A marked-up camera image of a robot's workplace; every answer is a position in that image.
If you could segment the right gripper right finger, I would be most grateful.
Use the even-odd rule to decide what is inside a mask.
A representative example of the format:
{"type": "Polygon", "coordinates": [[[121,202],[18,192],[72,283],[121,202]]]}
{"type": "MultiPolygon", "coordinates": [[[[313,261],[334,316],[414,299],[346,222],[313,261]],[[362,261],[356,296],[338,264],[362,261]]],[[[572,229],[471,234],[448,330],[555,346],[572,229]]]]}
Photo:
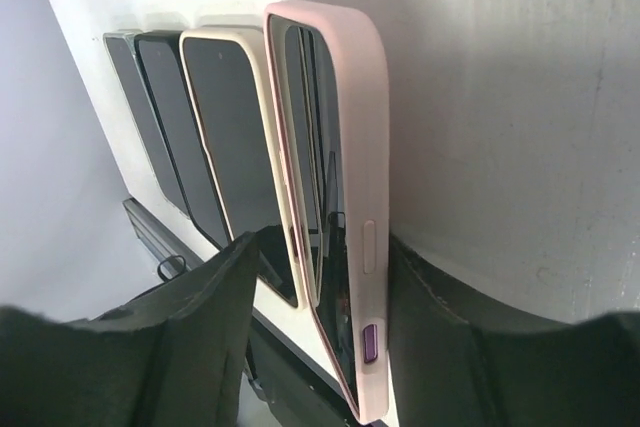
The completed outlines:
{"type": "Polygon", "coordinates": [[[403,426],[635,426],[639,316],[566,324],[389,243],[389,353],[403,426]]]}

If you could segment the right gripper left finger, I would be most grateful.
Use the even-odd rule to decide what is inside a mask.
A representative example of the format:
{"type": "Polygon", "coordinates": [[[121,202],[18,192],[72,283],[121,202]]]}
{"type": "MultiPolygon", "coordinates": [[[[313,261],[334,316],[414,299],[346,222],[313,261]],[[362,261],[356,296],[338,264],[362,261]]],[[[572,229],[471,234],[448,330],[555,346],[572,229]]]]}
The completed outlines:
{"type": "Polygon", "coordinates": [[[2,424],[234,425],[258,264],[247,233],[92,320],[3,307],[2,424]]]}

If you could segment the cream-edged black phone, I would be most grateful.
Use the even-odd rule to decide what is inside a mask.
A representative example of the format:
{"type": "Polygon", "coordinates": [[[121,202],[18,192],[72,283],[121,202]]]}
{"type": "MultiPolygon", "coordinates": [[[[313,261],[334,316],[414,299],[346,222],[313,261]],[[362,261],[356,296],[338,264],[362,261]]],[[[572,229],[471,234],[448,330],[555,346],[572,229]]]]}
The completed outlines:
{"type": "Polygon", "coordinates": [[[310,301],[295,258],[264,35],[251,26],[184,31],[179,52],[196,129],[230,238],[259,235],[259,278],[290,309],[310,301]]]}

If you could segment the blue-edged black phone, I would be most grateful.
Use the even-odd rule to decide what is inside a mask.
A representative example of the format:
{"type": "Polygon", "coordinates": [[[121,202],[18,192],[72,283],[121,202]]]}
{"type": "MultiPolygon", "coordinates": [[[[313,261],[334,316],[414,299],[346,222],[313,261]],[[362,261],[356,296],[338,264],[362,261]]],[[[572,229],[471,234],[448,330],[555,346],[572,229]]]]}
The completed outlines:
{"type": "Polygon", "coordinates": [[[118,77],[129,110],[163,196],[189,217],[170,156],[142,77],[142,63],[135,52],[139,30],[108,32],[103,43],[118,77]]]}

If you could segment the pink phone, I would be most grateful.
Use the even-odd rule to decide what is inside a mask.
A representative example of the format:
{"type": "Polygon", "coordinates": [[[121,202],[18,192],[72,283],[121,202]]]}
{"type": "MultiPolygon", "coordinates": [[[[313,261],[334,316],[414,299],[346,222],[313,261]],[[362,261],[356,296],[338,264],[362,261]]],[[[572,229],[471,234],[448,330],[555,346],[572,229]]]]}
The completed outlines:
{"type": "Polygon", "coordinates": [[[294,257],[355,419],[389,409],[389,80],[363,12],[305,0],[264,14],[294,257]]]}

